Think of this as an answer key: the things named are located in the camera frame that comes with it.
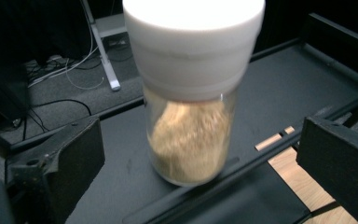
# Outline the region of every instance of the white cap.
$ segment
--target white cap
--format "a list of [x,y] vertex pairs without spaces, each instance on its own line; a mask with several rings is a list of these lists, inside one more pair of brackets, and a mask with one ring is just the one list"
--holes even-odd
[[144,84],[176,101],[204,101],[241,82],[264,0],[123,0]]

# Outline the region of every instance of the black table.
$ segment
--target black table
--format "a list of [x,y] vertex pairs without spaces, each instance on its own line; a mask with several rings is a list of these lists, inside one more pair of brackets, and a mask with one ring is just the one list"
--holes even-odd
[[142,106],[103,120],[105,165],[67,223],[307,219],[309,209],[268,163],[238,174],[262,155],[257,143],[288,126],[300,127],[306,116],[335,118],[358,103],[358,74],[338,63],[330,66],[331,61],[312,47],[294,44],[250,63],[238,90],[227,165],[212,183],[198,188],[178,188],[153,170]]

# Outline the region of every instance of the wooden floor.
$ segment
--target wooden floor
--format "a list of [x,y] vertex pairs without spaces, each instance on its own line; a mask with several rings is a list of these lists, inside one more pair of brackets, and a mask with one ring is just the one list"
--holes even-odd
[[[284,131],[290,134],[294,131],[294,129],[292,127],[288,127]],[[262,143],[257,144],[255,148],[257,150],[262,150],[264,147],[269,146],[279,139],[281,139],[281,136],[279,134],[275,134]],[[293,148],[287,148],[284,152],[272,158],[268,162],[310,211],[314,211],[334,201],[334,199],[297,164],[296,151]],[[343,207],[340,206],[317,217],[313,217],[305,223],[354,224],[358,222]]]

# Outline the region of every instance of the spice jar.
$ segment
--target spice jar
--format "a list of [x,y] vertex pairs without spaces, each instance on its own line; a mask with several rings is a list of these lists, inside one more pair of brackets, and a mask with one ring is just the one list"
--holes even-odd
[[150,159],[173,184],[203,184],[223,168],[236,89],[264,6],[264,0],[123,0],[144,83]]

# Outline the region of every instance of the brown powder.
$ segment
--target brown powder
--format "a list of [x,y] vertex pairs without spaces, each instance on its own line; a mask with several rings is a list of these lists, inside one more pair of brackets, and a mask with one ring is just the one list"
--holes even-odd
[[221,101],[168,102],[149,136],[156,169],[177,184],[210,180],[225,163],[230,122]]

